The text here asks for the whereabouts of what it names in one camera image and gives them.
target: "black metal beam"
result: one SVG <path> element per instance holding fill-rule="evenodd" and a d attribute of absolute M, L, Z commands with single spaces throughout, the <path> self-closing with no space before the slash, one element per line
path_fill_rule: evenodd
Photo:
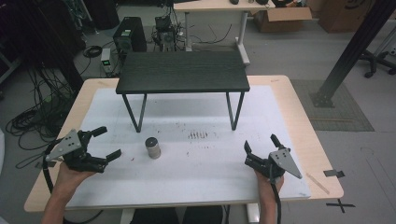
<path fill-rule="evenodd" d="M 347 77 L 356 61 L 367 49 L 375 36 L 396 8 L 395 0 L 376 0 L 358 31 L 353 35 L 338 62 L 319 91 L 311 95 L 316 107 L 331 107 L 335 91 Z"/>

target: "black tape mark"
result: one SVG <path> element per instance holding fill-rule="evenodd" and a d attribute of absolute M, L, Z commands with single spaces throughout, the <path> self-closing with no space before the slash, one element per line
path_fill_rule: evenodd
<path fill-rule="evenodd" d="M 337 178 L 341 178 L 341 177 L 344 177 L 344 176 L 346 176 L 345 174 L 344 174 L 344 172 L 343 171 L 336 171 L 336 170 L 328 170 L 328 171 L 323 171 L 323 173 L 327 176 L 327 177 L 329 177 L 329 176 L 337 176 Z"/>
<path fill-rule="evenodd" d="M 341 211 L 343 213 L 346 212 L 346 210 L 344 209 L 344 207 L 356 207 L 353 204 L 350 203 L 341 203 L 341 200 L 337 199 L 338 203 L 326 203 L 327 206 L 340 206 L 341 207 Z"/>

